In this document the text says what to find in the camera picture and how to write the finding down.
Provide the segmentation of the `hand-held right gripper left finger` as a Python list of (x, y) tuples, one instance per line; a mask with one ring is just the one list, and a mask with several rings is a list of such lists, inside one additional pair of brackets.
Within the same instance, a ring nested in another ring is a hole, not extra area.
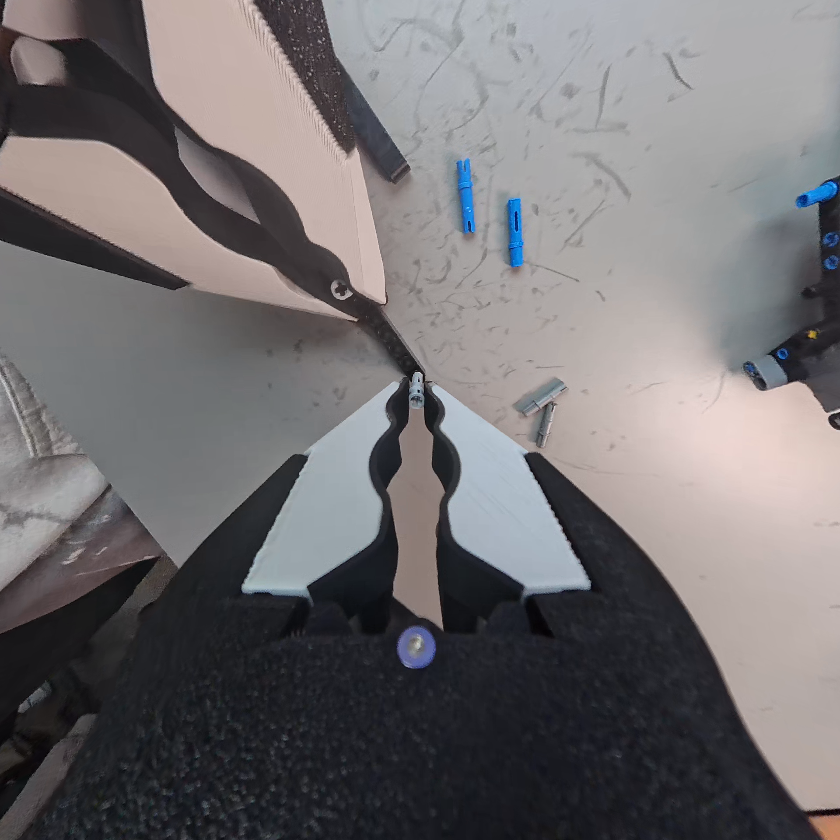
[(395, 381), (304, 453), (288, 497), (241, 584), (245, 595), (323, 598), (317, 584), (370, 548), (385, 514), (384, 490), (371, 476), (375, 446), (396, 430), (388, 403), (403, 393)]

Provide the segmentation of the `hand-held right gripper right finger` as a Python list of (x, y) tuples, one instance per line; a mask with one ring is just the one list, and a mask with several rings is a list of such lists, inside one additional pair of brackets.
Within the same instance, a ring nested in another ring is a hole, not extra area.
[(437, 530), (440, 590), (461, 603), (589, 591), (529, 452), (439, 385), (426, 386), (433, 469), (444, 490)]

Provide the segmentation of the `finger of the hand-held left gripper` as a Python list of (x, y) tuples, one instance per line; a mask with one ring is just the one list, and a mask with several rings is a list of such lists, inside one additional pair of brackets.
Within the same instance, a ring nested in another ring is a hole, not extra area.
[(143, 1), (155, 85), (207, 143), (267, 175), (350, 286), (386, 303), (360, 153), (345, 151), (255, 2)]
[(15, 88), (2, 189), (196, 291), (353, 321), (296, 287), (257, 225), (207, 196), (176, 144), (131, 107), (78, 88)]

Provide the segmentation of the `thin black toy beam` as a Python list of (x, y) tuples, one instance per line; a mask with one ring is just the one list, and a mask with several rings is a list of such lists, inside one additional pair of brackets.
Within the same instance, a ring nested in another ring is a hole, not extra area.
[(422, 362), (386, 314), (385, 305), (354, 289), (347, 270), (338, 259), (328, 256), (322, 263), (319, 270), (323, 277), (322, 284), (327, 302), (342, 313), (350, 315), (369, 333), (404, 375), (426, 375)]

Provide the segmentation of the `grey desk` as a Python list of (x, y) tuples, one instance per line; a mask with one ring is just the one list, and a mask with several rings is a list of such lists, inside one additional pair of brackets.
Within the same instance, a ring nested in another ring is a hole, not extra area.
[[(812, 321), (795, 197), (838, 173), (838, 2), (323, 5), (411, 165), (364, 162), (397, 330), (523, 445), (515, 402), (567, 384), (546, 457), (668, 577), (797, 803), (837, 809), (838, 431), (740, 365)], [(2, 351), (178, 563), (396, 378), (345, 322), (2, 247)]]

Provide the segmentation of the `wide grey connector piece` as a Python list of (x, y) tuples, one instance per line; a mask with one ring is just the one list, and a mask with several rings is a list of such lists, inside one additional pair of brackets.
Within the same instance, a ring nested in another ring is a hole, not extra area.
[(518, 400), (514, 404), (514, 408), (524, 417), (530, 417), (542, 411), (546, 405), (563, 394), (566, 389), (567, 385), (554, 377)]

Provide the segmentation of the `person's dark pants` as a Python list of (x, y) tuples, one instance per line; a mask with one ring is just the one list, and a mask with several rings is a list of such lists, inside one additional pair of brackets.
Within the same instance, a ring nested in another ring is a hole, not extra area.
[(2, 742), (12, 733), (20, 704), (79, 655), (160, 560), (157, 556), (126, 566), (75, 601), (1, 634)]

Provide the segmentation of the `grey black brick-built toy model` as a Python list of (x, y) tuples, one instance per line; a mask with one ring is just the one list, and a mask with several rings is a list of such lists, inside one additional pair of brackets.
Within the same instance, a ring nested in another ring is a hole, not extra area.
[(799, 208), (817, 206), (820, 276), (804, 287), (801, 297), (820, 304), (820, 317), (795, 331), (772, 350), (742, 363), (742, 372), (760, 392), (803, 383), (816, 394), (811, 380), (825, 370), (824, 360), (838, 364), (839, 344), (839, 179), (824, 181), (796, 197)]

